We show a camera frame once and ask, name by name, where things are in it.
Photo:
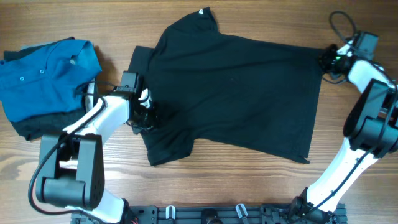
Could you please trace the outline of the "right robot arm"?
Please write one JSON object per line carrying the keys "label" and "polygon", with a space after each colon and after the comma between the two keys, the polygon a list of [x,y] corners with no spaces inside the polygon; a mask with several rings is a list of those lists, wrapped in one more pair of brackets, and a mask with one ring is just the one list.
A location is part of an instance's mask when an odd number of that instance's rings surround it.
{"label": "right robot arm", "polygon": [[344,140],[321,177],[291,203],[287,223],[328,223],[356,179],[397,150],[397,85],[373,60],[375,44],[347,43],[332,72],[346,75],[361,96],[343,127]]}

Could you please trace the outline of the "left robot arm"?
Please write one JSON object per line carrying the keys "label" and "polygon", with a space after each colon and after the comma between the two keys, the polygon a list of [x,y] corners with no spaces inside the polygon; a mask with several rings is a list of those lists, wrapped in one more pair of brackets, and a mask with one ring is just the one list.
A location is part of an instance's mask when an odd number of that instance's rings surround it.
{"label": "left robot arm", "polygon": [[128,202],[105,189],[103,145],[123,124],[138,132],[155,128],[155,105],[148,89],[117,86],[77,122],[45,134],[39,164],[29,182],[27,197],[37,212],[50,215],[36,203],[60,208],[57,215],[75,214],[100,223],[135,223]]}

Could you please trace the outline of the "black polo shirt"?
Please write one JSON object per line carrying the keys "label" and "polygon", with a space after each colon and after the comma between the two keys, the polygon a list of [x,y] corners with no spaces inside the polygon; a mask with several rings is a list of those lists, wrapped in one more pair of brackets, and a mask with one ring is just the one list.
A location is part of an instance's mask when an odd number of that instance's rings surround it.
{"label": "black polo shirt", "polygon": [[160,116],[143,135],[151,165],[191,154],[196,139],[307,163],[322,71],[320,49],[222,34],[209,8],[169,25],[153,48],[137,46]]}

